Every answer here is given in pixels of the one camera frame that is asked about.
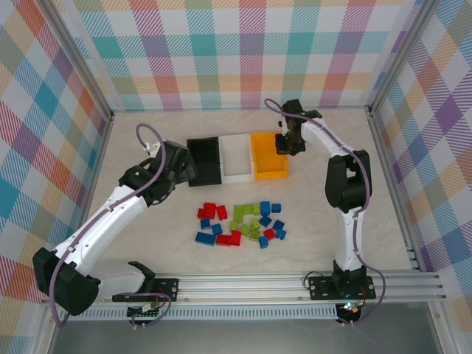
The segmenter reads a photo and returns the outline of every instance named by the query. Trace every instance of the green block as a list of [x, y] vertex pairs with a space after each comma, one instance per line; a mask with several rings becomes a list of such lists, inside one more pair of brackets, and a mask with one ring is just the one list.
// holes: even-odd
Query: green block
[[252, 204], [252, 214], [253, 215], [260, 215], [260, 204]]
[[244, 204], [243, 205], [243, 213], [244, 213], [244, 215], [252, 214], [252, 204]]
[[238, 223], [242, 223], [243, 220], [243, 206], [235, 205], [235, 221], [237, 221]]
[[249, 239], [252, 241], [258, 241], [260, 237], [260, 231], [259, 230], [251, 230], [251, 233], [249, 234]]
[[244, 235], [244, 236], [247, 236], [249, 235], [249, 233], [251, 232], [251, 227], [246, 225], [245, 223], [241, 226], [241, 233]]
[[258, 230], [260, 229], [260, 222], [258, 221], [258, 219], [252, 219], [251, 221], [251, 228], [253, 230]]
[[229, 231], [236, 231], [237, 230], [237, 221], [234, 220], [231, 223], [229, 223]]

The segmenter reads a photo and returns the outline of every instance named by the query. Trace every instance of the metal frame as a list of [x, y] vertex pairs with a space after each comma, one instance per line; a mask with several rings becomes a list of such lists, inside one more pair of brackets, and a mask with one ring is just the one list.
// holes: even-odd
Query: metal frame
[[35, 0], [35, 3], [42, 12], [44, 18], [47, 20], [47, 23], [51, 27], [55, 36], [58, 38], [59, 43], [69, 57], [72, 66], [80, 75], [80, 78], [91, 96], [94, 98], [95, 103], [102, 111], [102, 114], [106, 115], [107, 118], [111, 120], [113, 110], [108, 104], [102, 90], [98, 86], [97, 81], [87, 66], [86, 60], [83, 58], [82, 53], [60, 17], [55, 5], [50, 0]]

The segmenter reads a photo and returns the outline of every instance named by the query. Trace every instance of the colorful plaid pattern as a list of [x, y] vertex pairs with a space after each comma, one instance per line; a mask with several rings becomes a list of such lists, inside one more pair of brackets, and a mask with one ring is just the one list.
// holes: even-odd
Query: colorful plaid pattern
[[113, 86], [109, 101], [127, 110], [259, 108], [266, 97], [365, 105], [397, 14], [413, 2], [74, 0], [90, 48], [55, 1], [99, 84]]
[[472, 1], [443, 0], [378, 123], [414, 236], [472, 344]]
[[75, 230], [105, 117], [33, 0], [0, 0], [0, 353], [26, 353], [32, 256]]

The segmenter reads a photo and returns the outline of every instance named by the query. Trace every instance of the plastic building block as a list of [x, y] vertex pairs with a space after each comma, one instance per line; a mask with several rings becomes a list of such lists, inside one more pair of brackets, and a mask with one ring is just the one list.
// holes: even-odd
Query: plastic building block
[[231, 245], [231, 235], [219, 234], [216, 237], [216, 244], [219, 246], [230, 246]]
[[231, 246], [239, 246], [241, 244], [241, 232], [231, 232]]
[[249, 233], [251, 232], [251, 227], [246, 225], [245, 223], [241, 226], [241, 233], [244, 235], [244, 236], [247, 236], [249, 235]]
[[244, 215], [252, 214], [252, 204], [244, 204], [243, 205], [243, 214]]
[[202, 230], [209, 229], [211, 226], [209, 225], [209, 219], [201, 219], [200, 220], [200, 227]]
[[226, 207], [224, 205], [217, 206], [216, 213], [218, 214], [218, 219], [220, 220], [226, 220], [228, 218], [228, 212], [226, 211]]
[[223, 229], [219, 223], [212, 226], [212, 231], [214, 235], [219, 235], [223, 233]]
[[205, 234], [203, 232], [197, 232], [197, 237], [195, 238], [195, 242], [203, 243], [204, 245], [214, 246], [216, 242], [216, 236]]
[[259, 222], [262, 226], [267, 227], [272, 222], [272, 219], [269, 216], [262, 216]]
[[249, 233], [249, 239], [252, 241], [258, 241], [260, 237], [260, 231], [259, 230], [251, 230]]
[[199, 209], [198, 210], [198, 214], [197, 214], [197, 218], [199, 219], [207, 219], [208, 218], [208, 213], [205, 209]]
[[277, 229], [277, 238], [280, 240], [283, 240], [285, 236], [287, 235], [287, 232], [282, 229]]
[[264, 231], [264, 236], [267, 237], [267, 240], [273, 240], [275, 238], [275, 231], [274, 229], [268, 229]]
[[272, 229], [276, 229], [276, 230], [278, 230], [278, 229], [283, 229], [284, 225], [285, 225], [285, 223], [283, 223], [282, 221], [280, 221], [280, 220], [275, 220], [275, 223], [274, 223], [274, 225], [272, 226]]
[[260, 222], [257, 219], [252, 219], [251, 221], [251, 228], [253, 230], [258, 230], [260, 229]]
[[282, 205], [280, 204], [272, 204], [272, 212], [281, 212], [282, 211]]
[[208, 214], [208, 218], [214, 219], [216, 214], [216, 204], [215, 203], [204, 203], [204, 209]]
[[252, 205], [252, 214], [256, 216], [260, 215], [260, 204]]
[[242, 223], [244, 220], [243, 206], [235, 205], [235, 220], [238, 223]]
[[268, 247], [268, 240], [266, 236], [259, 237], [259, 244], [261, 249], [266, 249]]
[[233, 220], [229, 223], [229, 231], [236, 231], [237, 230], [237, 221]]
[[268, 201], [260, 202], [260, 214], [262, 216], [269, 216], [271, 214], [271, 204]]

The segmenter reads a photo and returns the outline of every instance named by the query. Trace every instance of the white tabletop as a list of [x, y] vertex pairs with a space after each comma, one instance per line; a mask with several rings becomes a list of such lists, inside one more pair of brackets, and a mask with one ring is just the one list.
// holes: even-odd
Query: white tabletop
[[[320, 111], [347, 144], [370, 154], [373, 194], [364, 216], [365, 260], [383, 270], [409, 269], [405, 243], [364, 111]], [[151, 124], [166, 139], [185, 145], [189, 138], [274, 131], [278, 120], [267, 110], [118, 113], [91, 212], [103, 204], [129, 167], [146, 159], [134, 133], [140, 122]], [[142, 130], [145, 141], [155, 140]], [[307, 146], [306, 152], [289, 158], [289, 170], [289, 177], [283, 180], [193, 188], [178, 185], [163, 204], [152, 206], [125, 227], [102, 254], [97, 268], [137, 260], [157, 273], [332, 270], [339, 228], [336, 212], [325, 198], [327, 157]], [[200, 231], [196, 215], [203, 202], [226, 205], [229, 219], [222, 222], [222, 227], [227, 231], [235, 204], [264, 200], [282, 204], [282, 213], [276, 216], [285, 222], [288, 233], [284, 241], [272, 240], [267, 249], [260, 249], [259, 243], [246, 238], [240, 247], [211, 247], [195, 242]]]

